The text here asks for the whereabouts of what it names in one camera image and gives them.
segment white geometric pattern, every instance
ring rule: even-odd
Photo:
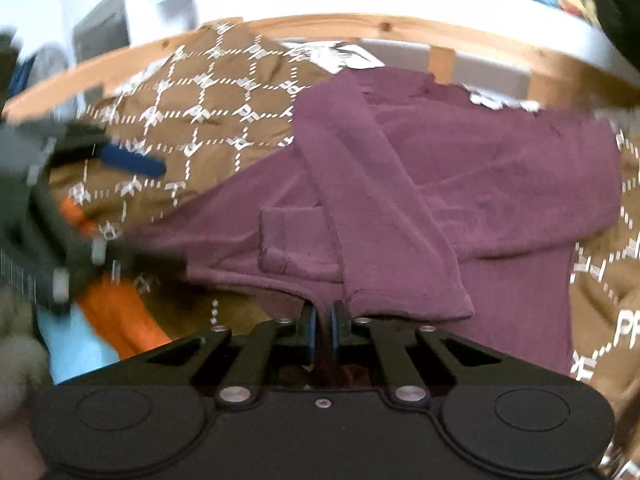
[[[151,285],[154,283],[160,283],[160,281],[155,276],[147,276],[146,274],[140,274],[133,280],[133,286],[136,287],[138,294],[151,292]]]
[[[255,36],[252,43],[246,47],[225,49],[223,47],[224,35],[234,27],[235,25],[232,23],[223,22],[214,25],[218,34],[214,40],[214,44],[208,47],[199,47],[193,52],[189,51],[189,47],[187,45],[180,45],[172,55],[164,60],[165,63],[162,68],[159,67],[158,63],[154,63],[152,64],[153,69],[152,66],[150,66],[147,70],[142,71],[134,76],[130,81],[121,85],[119,88],[120,92],[112,104],[109,104],[108,106],[105,105],[102,108],[89,106],[85,111],[86,116],[92,117],[96,121],[108,121],[109,124],[140,124],[143,128],[141,128],[140,134],[138,134],[133,140],[129,140],[129,137],[129,139],[122,141],[113,138],[112,141],[130,152],[142,155],[153,155],[154,153],[167,155],[172,153],[181,153],[184,155],[184,177],[177,177],[172,173],[171,182],[164,182],[159,179],[133,176],[130,180],[119,182],[109,189],[89,190],[86,189],[87,178],[85,165],[84,178],[82,182],[69,190],[69,196],[73,197],[75,203],[82,205],[90,201],[119,196],[122,199],[122,208],[118,213],[119,218],[113,218],[112,222],[124,222],[127,219],[127,200],[130,200],[131,197],[135,197],[140,193],[147,192],[148,190],[166,192],[168,194],[167,198],[170,198],[170,203],[173,206],[177,206],[181,194],[190,186],[191,162],[193,155],[201,152],[202,150],[206,150],[209,146],[219,149],[220,144],[226,144],[233,147],[236,152],[233,157],[234,171],[239,171],[242,168],[244,154],[247,150],[251,150],[252,147],[268,146],[270,149],[283,148],[289,146],[290,143],[293,142],[293,135],[291,134],[274,142],[266,142],[264,140],[258,142],[252,140],[252,124],[255,124],[257,121],[275,118],[284,118],[287,122],[291,122],[296,96],[306,88],[306,86],[300,84],[298,80],[298,66],[295,61],[309,59],[310,53],[314,50],[304,48],[273,48],[272,46],[269,47],[272,48],[272,50],[269,50],[268,48],[263,47],[261,35]],[[237,56],[238,59],[246,60],[246,62],[248,62],[247,73],[236,78],[228,78],[226,76],[216,77],[215,73],[217,65],[223,62],[228,56]],[[258,60],[268,56],[280,56],[288,59],[289,62],[286,64],[288,76],[283,78],[284,80],[279,82],[267,81],[262,83],[257,79]],[[176,66],[193,57],[200,57],[200,59],[206,60],[209,63],[208,68],[204,72],[190,77],[176,77],[174,75]],[[342,57],[340,58],[341,67],[345,65]],[[382,65],[379,60],[375,60],[374,58],[372,58],[370,63],[371,66]],[[163,70],[163,76],[157,78],[156,82],[151,85],[148,82],[149,78],[157,70]],[[241,104],[238,108],[231,110],[207,108],[204,104],[206,94],[216,85],[234,85],[241,88],[244,91],[244,104]],[[182,110],[175,109],[175,105],[163,106],[165,102],[165,92],[169,89],[172,89],[172,92],[176,92],[176,87],[185,87],[185,92],[187,92],[187,88],[195,88],[197,90],[196,95],[198,96],[197,102],[192,103],[192,105]],[[259,89],[286,92],[288,104],[279,110],[259,109],[262,101],[252,101],[252,94]],[[124,103],[127,102],[124,100],[125,97],[133,96],[141,91],[149,90],[155,92],[156,98],[154,102],[146,108],[146,110],[139,115],[134,115],[132,112],[127,112],[125,110]],[[219,139],[198,138],[198,126],[208,123],[215,118],[223,119],[228,118],[229,116],[238,117],[238,122],[241,125],[241,132],[238,132],[236,136],[227,138],[226,135],[224,135]],[[191,123],[194,126],[191,141],[187,143],[176,142],[175,144],[154,142],[152,140],[153,137],[149,135],[151,129],[169,120],[186,120]],[[155,218],[158,218],[157,212],[154,217],[151,217],[151,220],[153,221]],[[103,235],[117,235],[118,231],[114,230],[114,225],[116,225],[116,223],[103,224],[101,227]]]
[[[640,153],[636,146],[630,142],[624,131],[619,129],[615,123],[611,123],[612,129],[615,133],[616,144],[619,150],[629,150],[632,155],[640,161]],[[638,185],[638,179],[632,178],[622,183],[623,194],[635,189]],[[620,218],[624,225],[631,231],[634,226],[634,220],[629,216],[628,211],[622,205],[620,206]],[[587,274],[598,282],[602,286],[603,292],[606,294],[608,300],[615,306],[620,304],[620,297],[612,290],[610,285],[606,282],[606,269],[610,264],[615,262],[633,259],[639,260],[640,256],[640,234],[636,234],[635,238],[629,238],[629,242],[626,247],[619,251],[609,253],[607,258],[603,258],[601,262],[594,262],[592,256],[587,256],[584,253],[584,247],[580,244],[576,244],[576,257],[577,261],[574,263],[572,274],[570,277],[570,284],[575,282],[576,275],[579,273]],[[608,354],[613,348],[616,348],[621,341],[622,336],[629,336],[628,347],[633,349],[636,344],[636,338],[640,335],[640,310],[631,311],[622,309],[618,312],[618,322],[616,326],[613,339],[603,344],[599,349],[595,349],[591,356],[585,357],[578,355],[574,352],[574,365],[571,373],[575,374],[575,379],[578,381],[589,382],[593,377],[594,370],[598,364],[598,360],[604,355]]]

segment bed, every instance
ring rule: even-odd
[[[241,18],[226,18],[212,23],[241,22]],[[360,44],[385,64],[430,72],[437,83],[465,84],[506,101],[526,100],[543,107],[584,109],[624,109],[640,104],[640,88],[581,60],[548,48],[457,25],[378,14],[287,16],[246,22],[245,25],[255,34],[279,41],[341,40]],[[140,73],[151,63],[171,56],[197,33],[190,31],[84,62],[76,69],[54,76],[12,99],[6,104],[4,114],[10,121],[22,121],[47,114],[57,104],[87,89],[102,88],[104,94],[112,94],[128,78]],[[630,153],[635,152],[638,158],[638,149],[632,140],[629,137],[621,139],[619,147]],[[623,210],[621,221],[629,226],[628,220],[629,213]],[[602,274],[598,279],[600,267],[595,267],[597,261],[594,258],[592,263],[590,257],[590,251],[597,249],[592,245],[587,243],[577,247],[577,267],[574,267],[572,280],[576,276],[578,282],[593,279],[602,293]],[[616,261],[621,259],[625,257],[620,256],[618,251]],[[635,259],[638,259],[638,251],[635,251]],[[609,291],[609,285],[606,282],[604,285],[604,291]],[[614,297],[616,306],[618,296]],[[626,312],[630,307],[618,305],[616,308],[620,312],[626,309]],[[588,346],[590,342],[586,343],[586,349],[577,349],[572,369],[578,380],[593,380],[594,385],[606,394],[616,415],[626,420],[630,434],[634,432],[633,427],[638,421],[638,407],[630,402],[630,398],[636,398],[640,390],[637,381],[629,380],[627,374],[624,385],[620,385],[609,381],[606,373],[596,378],[593,375],[598,359],[606,360],[612,358],[616,350],[627,350],[624,346],[616,348],[621,335],[633,334],[635,341],[634,327],[637,325],[634,325],[633,315],[629,318],[628,314],[604,321],[602,346],[598,343],[593,354]],[[616,339],[616,343],[607,345],[607,341],[612,339]],[[631,343],[628,350],[632,350],[633,346]],[[627,358],[625,361],[631,362],[633,359]],[[618,471],[626,465],[626,458],[621,457],[629,456],[632,450],[627,448],[624,452],[621,449],[616,452],[617,455],[612,452],[606,460],[610,461],[610,470]]]

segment sweater sleeve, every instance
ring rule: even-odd
[[[338,254],[322,207],[263,208],[259,265],[263,272],[341,283]]]
[[[575,243],[618,219],[620,153],[607,121],[546,127],[556,135],[420,188],[459,261]]]
[[[351,315],[473,314],[454,251],[350,72],[298,97],[292,132],[322,206]]]

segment bedding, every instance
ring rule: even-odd
[[[33,332],[30,302],[0,285],[0,434],[32,389],[50,384],[49,356]]]
[[[164,159],[162,179],[142,179],[97,161],[54,170],[50,184],[81,229],[120,236],[129,224],[162,218],[274,150],[287,146],[297,94],[328,76],[301,50],[256,36],[244,25],[203,27],[164,65],[149,66],[120,94],[85,110],[126,149]],[[79,306],[120,358],[224,323],[246,333],[269,319],[241,294],[159,283],[95,283]]]
[[[575,345],[572,375],[609,400],[618,421],[614,452],[621,452],[637,463],[640,462],[640,136],[632,133],[639,131],[636,118],[627,117],[623,121],[626,124],[616,136],[622,160],[619,218],[600,234],[576,245],[570,287]]]
[[[340,72],[340,70],[345,67],[374,68],[384,66],[384,64],[370,52],[367,52],[358,45],[345,41],[309,41],[306,43],[281,41],[280,45],[286,47],[287,50],[293,50],[294,52],[308,56],[308,60],[311,63],[318,65],[332,74]],[[150,63],[144,70],[141,70],[118,86],[110,94],[110,97],[117,98],[121,94],[134,92],[137,87],[147,82],[153,74],[158,72],[168,59],[169,57],[164,57]]]

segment black tool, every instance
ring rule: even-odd
[[[0,124],[0,279],[53,312],[68,312],[105,273],[114,280],[141,272],[175,277],[186,267],[174,254],[81,235],[58,211],[50,169],[94,158],[108,143],[103,129],[88,124]]]
[[[224,327],[47,390],[43,480],[597,480],[614,419],[589,386],[424,326],[333,314],[342,364],[370,388],[291,388],[315,310],[249,337]]]

